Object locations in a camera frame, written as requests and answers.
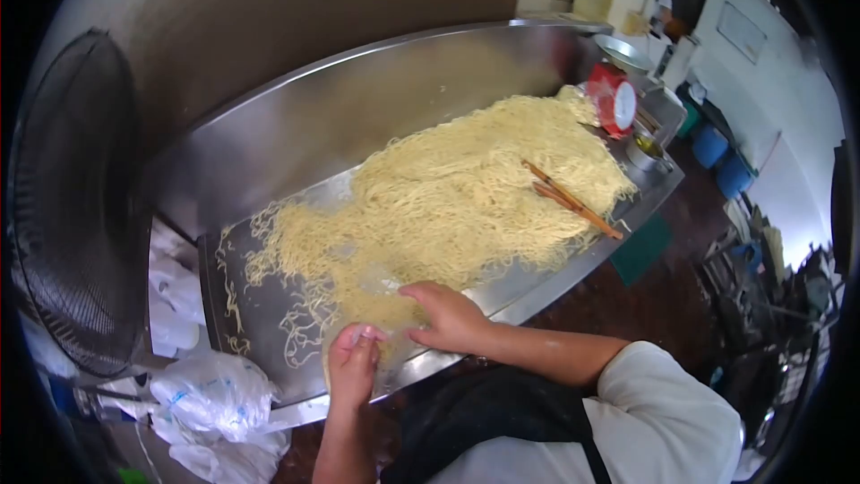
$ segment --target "person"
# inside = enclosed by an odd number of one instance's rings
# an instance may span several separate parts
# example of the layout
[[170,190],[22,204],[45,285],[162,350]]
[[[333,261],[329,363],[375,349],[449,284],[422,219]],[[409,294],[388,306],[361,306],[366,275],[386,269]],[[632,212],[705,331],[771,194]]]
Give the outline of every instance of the person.
[[654,0],[650,12],[651,25],[658,32],[672,20],[672,0]]
[[[403,286],[430,327],[414,342],[502,366],[451,380],[408,406],[381,482],[729,482],[740,417],[649,342],[488,320],[443,285]],[[315,484],[377,481],[366,434],[376,328],[345,328],[328,353],[331,402]],[[581,389],[596,385],[597,396]]]

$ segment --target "brown wall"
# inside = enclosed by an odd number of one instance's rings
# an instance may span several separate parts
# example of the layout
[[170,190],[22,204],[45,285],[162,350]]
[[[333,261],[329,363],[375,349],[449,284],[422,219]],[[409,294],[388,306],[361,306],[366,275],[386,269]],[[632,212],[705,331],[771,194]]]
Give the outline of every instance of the brown wall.
[[314,60],[417,30],[510,18],[515,3],[65,0],[34,72],[77,34],[109,30],[132,64],[152,153],[205,113]]

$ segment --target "tiled floor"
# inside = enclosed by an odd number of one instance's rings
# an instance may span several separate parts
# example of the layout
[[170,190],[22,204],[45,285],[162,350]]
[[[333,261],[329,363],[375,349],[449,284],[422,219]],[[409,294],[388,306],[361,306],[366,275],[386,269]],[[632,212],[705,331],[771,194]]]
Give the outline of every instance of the tiled floor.
[[[669,154],[686,177],[660,209],[672,230],[672,243],[658,261],[626,288],[609,261],[529,321],[536,328],[599,333],[629,340],[650,340],[669,351],[699,381],[708,382],[721,361],[713,314],[698,287],[694,267],[708,244],[725,230],[725,198],[709,173],[695,162],[689,146],[675,141]],[[416,383],[377,405],[373,437],[378,461],[398,449],[397,419],[403,407],[432,394],[451,376],[486,366],[469,358]],[[310,482],[323,423],[293,430],[292,447],[273,482]]]

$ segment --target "fresh egg noodle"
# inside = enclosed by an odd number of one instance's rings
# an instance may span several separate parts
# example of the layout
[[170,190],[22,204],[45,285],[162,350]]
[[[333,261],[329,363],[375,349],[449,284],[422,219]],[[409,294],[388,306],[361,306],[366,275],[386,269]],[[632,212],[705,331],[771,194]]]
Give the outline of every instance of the fresh egg noodle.
[[[357,169],[352,198],[336,210],[288,199],[254,216],[251,231],[262,249],[245,257],[248,283],[259,286],[272,275],[300,280],[306,307],[292,312],[310,315],[324,331],[344,321],[391,330],[426,319],[411,299],[368,291],[374,266],[404,285],[434,280],[455,290],[500,277],[515,258],[526,268],[557,270],[570,244],[581,252],[599,231],[538,196],[521,161],[608,217],[636,186],[579,124],[595,120],[580,91],[558,99],[513,96],[392,140]],[[287,332],[295,325],[289,314],[280,326]]]

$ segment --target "blue bucket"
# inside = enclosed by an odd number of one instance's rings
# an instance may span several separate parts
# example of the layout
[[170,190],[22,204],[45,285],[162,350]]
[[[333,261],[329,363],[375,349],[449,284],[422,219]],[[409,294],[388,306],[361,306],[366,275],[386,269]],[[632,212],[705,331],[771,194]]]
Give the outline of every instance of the blue bucket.
[[716,173],[716,184],[726,199],[734,199],[752,182],[753,176],[737,154],[732,154]]
[[714,129],[713,125],[707,124],[700,131],[696,140],[693,141],[693,155],[705,168],[713,167],[728,149],[726,137]]

